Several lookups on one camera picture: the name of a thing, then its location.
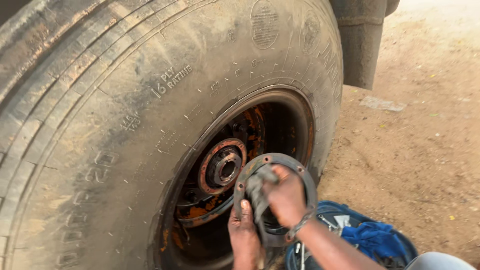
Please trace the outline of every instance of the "wrench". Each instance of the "wrench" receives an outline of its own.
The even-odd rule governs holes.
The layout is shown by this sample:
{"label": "wrench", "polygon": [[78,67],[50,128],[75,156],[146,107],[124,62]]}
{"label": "wrench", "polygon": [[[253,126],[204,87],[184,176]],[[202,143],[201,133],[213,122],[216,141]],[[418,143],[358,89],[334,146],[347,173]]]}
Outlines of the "wrench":
{"label": "wrench", "polygon": [[328,228],[332,227],[333,229],[336,229],[338,226],[333,225],[328,219],[326,219],[322,214],[318,215],[318,218],[321,219],[323,222],[328,224]]}

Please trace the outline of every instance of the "tire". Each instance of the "tire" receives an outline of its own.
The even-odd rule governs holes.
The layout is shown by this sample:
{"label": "tire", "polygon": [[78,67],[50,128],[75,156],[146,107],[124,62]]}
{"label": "tire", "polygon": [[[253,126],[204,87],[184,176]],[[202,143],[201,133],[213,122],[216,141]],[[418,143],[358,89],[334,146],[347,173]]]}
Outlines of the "tire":
{"label": "tire", "polygon": [[287,89],[319,180],[343,82],[327,0],[33,0],[0,67],[5,270],[200,269],[172,259],[170,213],[218,119]]}

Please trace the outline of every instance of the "circular embossed logo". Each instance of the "circular embossed logo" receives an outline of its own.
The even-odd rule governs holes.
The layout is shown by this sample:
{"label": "circular embossed logo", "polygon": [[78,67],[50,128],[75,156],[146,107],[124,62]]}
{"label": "circular embossed logo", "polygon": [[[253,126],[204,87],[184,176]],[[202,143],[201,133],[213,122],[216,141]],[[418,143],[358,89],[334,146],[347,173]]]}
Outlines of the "circular embossed logo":
{"label": "circular embossed logo", "polygon": [[312,10],[307,11],[300,31],[300,48],[304,54],[311,54],[320,43],[320,23]]}
{"label": "circular embossed logo", "polygon": [[268,0],[258,0],[250,14],[252,39],[260,49],[266,49],[275,42],[278,36],[278,14]]}

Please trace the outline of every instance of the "bracelet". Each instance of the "bracelet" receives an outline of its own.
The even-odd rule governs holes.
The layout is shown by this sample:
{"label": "bracelet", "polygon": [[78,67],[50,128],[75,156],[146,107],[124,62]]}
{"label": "bracelet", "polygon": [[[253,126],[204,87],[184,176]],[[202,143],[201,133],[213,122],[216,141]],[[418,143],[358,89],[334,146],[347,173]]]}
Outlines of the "bracelet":
{"label": "bracelet", "polygon": [[309,219],[311,219],[313,217],[313,215],[315,214],[315,211],[313,210],[308,210],[307,213],[305,215],[303,215],[303,217],[301,218],[300,222],[295,225],[293,228],[290,229],[290,231],[288,231],[288,234],[287,234],[287,238],[288,239],[293,239],[293,237],[295,237],[295,235],[298,233],[298,231],[303,227],[305,226],[305,224],[307,223],[307,221]]}

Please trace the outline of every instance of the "blue cloth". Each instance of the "blue cloth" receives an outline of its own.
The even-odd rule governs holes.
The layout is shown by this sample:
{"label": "blue cloth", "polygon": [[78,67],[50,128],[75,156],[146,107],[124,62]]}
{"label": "blue cloth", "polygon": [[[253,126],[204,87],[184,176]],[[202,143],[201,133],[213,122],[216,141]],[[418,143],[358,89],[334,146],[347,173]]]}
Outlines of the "blue cloth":
{"label": "blue cloth", "polygon": [[405,248],[391,230],[390,224],[364,222],[357,228],[344,227],[342,237],[353,245],[359,244],[358,249],[375,261],[374,252],[380,258],[404,256]]}

